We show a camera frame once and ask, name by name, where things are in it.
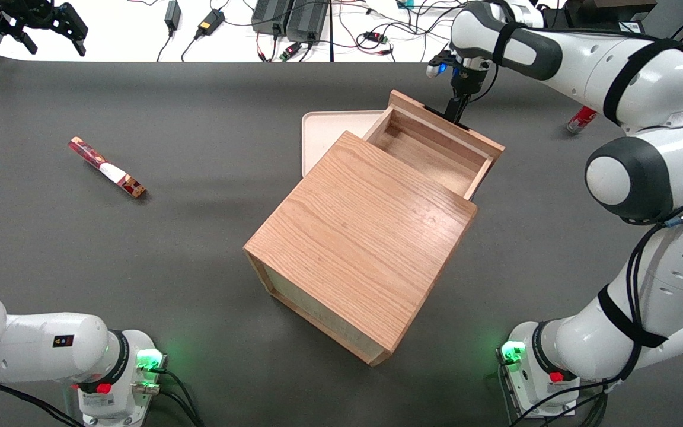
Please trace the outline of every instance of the power adapter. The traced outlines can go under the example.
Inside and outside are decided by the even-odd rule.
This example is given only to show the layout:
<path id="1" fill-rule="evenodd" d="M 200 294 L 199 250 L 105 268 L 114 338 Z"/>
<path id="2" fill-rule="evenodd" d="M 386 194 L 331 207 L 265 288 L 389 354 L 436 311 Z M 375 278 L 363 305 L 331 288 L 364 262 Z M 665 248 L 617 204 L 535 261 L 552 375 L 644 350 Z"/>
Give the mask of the power adapter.
<path id="1" fill-rule="evenodd" d="M 168 34 L 173 35 L 173 32 L 178 30 L 178 24 L 181 22 L 181 8 L 178 6 L 178 0 L 170 0 L 168 2 L 168 11 L 165 12 L 165 25 L 168 26 Z"/>
<path id="2" fill-rule="evenodd" d="M 197 27 L 197 35 L 195 38 L 212 35 L 212 33 L 220 27 L 220 24 L 222 24 L 223 21 L 225 21 L 225 14 L 223 14 L 222 11 L 211 10 Z"/>

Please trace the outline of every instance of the green led light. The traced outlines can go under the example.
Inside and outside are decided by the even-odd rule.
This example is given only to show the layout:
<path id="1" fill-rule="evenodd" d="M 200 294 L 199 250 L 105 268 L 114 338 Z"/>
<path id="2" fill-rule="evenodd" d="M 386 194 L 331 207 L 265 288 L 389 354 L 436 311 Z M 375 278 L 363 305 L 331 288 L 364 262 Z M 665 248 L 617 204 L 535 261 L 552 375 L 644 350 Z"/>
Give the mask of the green led light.
<path id="1" fill-rule="evenodd" d="M 157 349 L 144 349 L 136 353 L 136 366 L 143 369 L 159 368 L 162 352 Z"/>
<path id="2" fill-rule="evenodd" d="M 509 364 L 518 363 L 521 361 L 521 357 L 526 354 L 526 344 L 521 343 L 521 341 L 508 341 L 502 344 L 500 351 L 505 362 Z"/>

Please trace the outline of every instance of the candy bar wrapper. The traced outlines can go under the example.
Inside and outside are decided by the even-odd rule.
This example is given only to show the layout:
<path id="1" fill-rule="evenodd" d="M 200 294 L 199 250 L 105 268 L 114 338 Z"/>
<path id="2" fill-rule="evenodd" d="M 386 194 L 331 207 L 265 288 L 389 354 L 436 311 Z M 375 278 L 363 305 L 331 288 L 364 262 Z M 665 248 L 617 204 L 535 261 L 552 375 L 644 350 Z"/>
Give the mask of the candy bar wrapper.
<path id="1" fill-rule="evenodd" d="M 146 191 L 144 186 L 139 184 L 133 176 L 128 175 L 116 165 L 108 162 L 101 154 L 97 153 L 95 149 L 89 144 L 86 144 L 84 140 L 79 137 L 75 137 L 70 140 L 68 146 L 73 149 L 76 153 L 81 155 L 81 157 L 86 160 L 86 162 L 91 163 L 91 165 L 97 168 L 101 173 L 109 178 L 112 182 L 116 183 L 125 192 L 132 195 L 133 197 L 139 197 L 143 192 Z"/>

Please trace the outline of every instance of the red button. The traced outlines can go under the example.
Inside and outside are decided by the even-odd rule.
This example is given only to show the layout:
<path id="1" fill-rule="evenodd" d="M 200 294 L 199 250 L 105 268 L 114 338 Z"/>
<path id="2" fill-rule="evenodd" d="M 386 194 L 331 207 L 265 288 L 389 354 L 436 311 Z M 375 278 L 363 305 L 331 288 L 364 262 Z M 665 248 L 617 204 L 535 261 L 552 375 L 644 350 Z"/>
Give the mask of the red button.
<path id="1" fill-rule="evenodd" d="M 112 389 L 112 384 L 102 383 L 97 386 L 97 393 L 108 394 Z"/>

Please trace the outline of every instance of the white tray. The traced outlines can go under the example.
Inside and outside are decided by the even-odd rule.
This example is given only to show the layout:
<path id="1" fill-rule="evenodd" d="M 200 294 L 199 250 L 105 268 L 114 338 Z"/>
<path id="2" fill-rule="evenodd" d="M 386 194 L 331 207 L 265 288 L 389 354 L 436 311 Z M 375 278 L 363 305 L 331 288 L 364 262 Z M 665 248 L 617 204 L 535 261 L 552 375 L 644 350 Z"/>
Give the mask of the white tray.
<path id="1" fill-rule="evenodd" d="M 302 176 L 345 130 L 362 138 L 383 111 L 314 111 L 302 117 Z"/>

